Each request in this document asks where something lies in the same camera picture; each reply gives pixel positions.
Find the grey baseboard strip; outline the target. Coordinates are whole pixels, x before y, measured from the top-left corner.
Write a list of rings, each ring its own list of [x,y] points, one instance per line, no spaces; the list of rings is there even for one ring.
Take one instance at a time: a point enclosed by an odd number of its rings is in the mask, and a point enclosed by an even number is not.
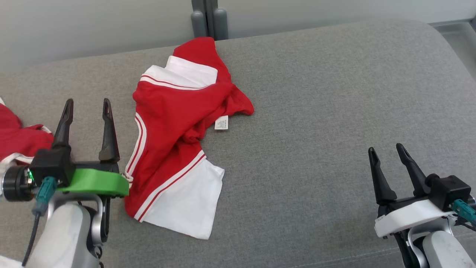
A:
[[[473,19],[434,22],[429,23],[428,25],[435,28],[440,33],[460,31],[471,31],[476,33],[476,26],[473,24]]]

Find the red white jersey shirt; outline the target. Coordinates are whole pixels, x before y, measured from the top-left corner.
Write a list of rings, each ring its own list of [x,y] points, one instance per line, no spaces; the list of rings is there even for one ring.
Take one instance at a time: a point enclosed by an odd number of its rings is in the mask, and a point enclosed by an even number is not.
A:
[[[31,163],[39,149],[49,149],[53,133],[42,124],[24,127],[0,98],[0,163]]]
[[[150,66],[133,99],[138,139],[123,173],[127,214],[209,239],[225,171],[207,160],[200,142],[216,122],[252,115],[251,100],[232,82],[211,37],[176,47],[165,67]]]

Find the grey fabric sofa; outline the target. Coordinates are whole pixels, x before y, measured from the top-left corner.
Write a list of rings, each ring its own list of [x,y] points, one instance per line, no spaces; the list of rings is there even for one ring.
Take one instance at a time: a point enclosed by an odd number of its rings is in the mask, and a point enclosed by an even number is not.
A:
[[[207,129],[225,170],[209,240],[140,223],[112,200],[106,268],[401,268],[374,232],[374,147],[399,198],[422,171],[476,194],[476,81],[444,36],[417,21],[357,22],[218,41],[255,112]]]

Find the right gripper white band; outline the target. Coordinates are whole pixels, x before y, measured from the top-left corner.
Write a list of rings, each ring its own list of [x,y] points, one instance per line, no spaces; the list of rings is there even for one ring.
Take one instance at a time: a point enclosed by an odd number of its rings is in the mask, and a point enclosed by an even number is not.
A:
[[[433,221],[445,220],[451,212],[443,211],[428,200],[426,176],[410,156],[403,144],[396,144],[400,161],[406,167],[413,185],[413,196],[396,200],[382,170],[381,161],[373,147],[368,149],[374,196],[379,205],[378,218],[374,221],[374,230],[378,237],[388,236],[418,226],[426,226]]]

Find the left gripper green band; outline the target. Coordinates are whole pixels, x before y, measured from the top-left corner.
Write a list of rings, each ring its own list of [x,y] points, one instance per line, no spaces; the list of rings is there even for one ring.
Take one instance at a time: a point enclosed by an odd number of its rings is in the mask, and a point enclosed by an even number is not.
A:
[[[70,125],[73,122],[74,100],[66,100],[52,148],[69,145]],[[112,105],[104,98],[102,118],[104,120],[100,162],[118,162],[120,153],[112,113]],[[119,172],[117,163],[80,162],[76,165],[72,182],[58,187],[61,193],[86,193],[106,197],[125,197],[129,195],[129,182]]]

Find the grey partition post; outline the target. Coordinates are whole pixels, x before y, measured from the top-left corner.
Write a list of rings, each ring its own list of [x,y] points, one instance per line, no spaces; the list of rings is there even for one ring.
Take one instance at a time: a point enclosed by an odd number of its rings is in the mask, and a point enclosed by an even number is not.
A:
[[[216,41],[228,39],[228,16],[219,7],[219,0],[192,0],[194,36],[211,37]]]

